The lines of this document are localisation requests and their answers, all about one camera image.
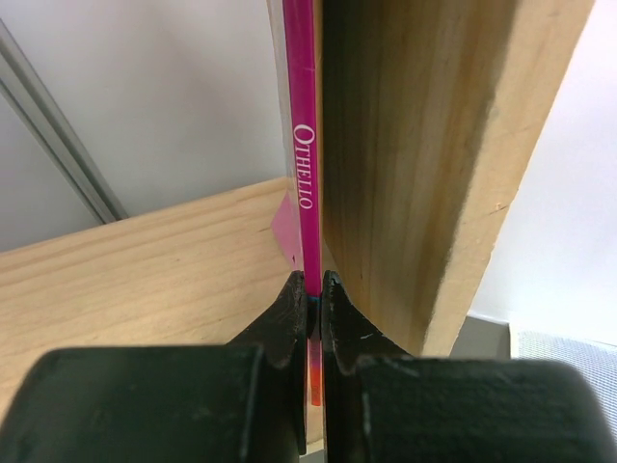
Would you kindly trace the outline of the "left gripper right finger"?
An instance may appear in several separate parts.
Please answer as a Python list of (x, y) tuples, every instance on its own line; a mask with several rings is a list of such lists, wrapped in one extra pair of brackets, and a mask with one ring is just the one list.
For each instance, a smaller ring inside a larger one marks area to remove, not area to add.
[(409, 355), (323, 280), (324, 447), (330, 462), (612, 462), (592, 388), (553, 361)]

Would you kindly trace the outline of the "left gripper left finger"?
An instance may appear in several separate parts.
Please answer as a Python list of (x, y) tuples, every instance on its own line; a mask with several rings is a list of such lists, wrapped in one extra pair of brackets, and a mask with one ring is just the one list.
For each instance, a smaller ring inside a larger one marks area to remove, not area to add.
[(224, 344), (63, 348), (26, 374), (5, 462), (296, 462), (307, 450), (308, 298), (291, 273)]

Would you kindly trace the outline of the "orange Othello book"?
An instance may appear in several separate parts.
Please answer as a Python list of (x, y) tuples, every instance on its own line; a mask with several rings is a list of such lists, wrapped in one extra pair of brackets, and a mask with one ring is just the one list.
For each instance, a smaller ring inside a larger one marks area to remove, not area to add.
[(323, 404), (320, 299), (323, 285), (322, 3), (267, 3), (275, 51), (287, 192), (272, 222), (283, 254), (304, 274), (308, 296), (310, 403)]

